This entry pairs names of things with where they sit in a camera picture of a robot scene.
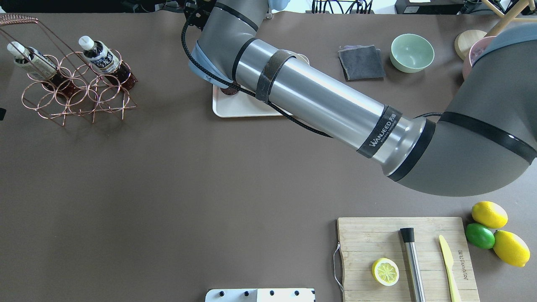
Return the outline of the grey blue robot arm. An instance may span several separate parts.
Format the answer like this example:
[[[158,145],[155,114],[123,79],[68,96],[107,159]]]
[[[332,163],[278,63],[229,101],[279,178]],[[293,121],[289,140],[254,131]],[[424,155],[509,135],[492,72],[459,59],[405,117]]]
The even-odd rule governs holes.
[[[423,193],[472,196],[503,188],[536,159],[536,24],[493,38],[437,122],[407,118],[256,38],[286,0],[212,0],[190,69],[300,118],[380,164],[391,180]]]

